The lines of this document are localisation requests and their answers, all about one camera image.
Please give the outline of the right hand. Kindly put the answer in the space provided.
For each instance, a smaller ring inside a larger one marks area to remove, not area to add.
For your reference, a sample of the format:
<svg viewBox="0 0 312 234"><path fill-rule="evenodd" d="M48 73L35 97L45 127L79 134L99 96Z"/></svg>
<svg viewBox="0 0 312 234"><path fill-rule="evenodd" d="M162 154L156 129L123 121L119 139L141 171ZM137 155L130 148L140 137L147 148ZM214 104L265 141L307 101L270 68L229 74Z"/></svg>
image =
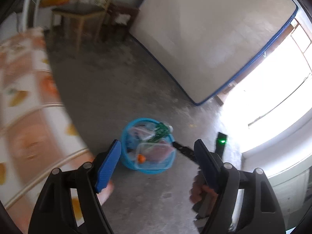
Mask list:
<svg viewBox="0 0 312 234"><path fill-rule="evenodd" d="M203 198L204 193L210 198L210 204L214 206L218 194L211 189L206 184L200 184L201 175L197 174L194 178L194 182L192 183L192 188L190 190L190 201L193 204L200 202Z"/></svg>

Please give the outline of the left hand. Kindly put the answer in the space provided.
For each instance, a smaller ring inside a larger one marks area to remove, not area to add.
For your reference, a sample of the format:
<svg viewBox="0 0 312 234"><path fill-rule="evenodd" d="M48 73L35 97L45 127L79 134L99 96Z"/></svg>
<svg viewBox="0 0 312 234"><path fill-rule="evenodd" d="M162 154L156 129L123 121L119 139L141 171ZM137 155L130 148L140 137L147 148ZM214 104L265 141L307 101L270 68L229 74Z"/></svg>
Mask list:
<svg viewBox="0 0 312 234"><path fill-rule="evenodd" d="M108 185L105 188L103 188L101 192L98 193L97 195L101 206L107 201L107 199L111 196L113 191L114 191L114 184L112 180L110 180L108 182Z"/></svg>

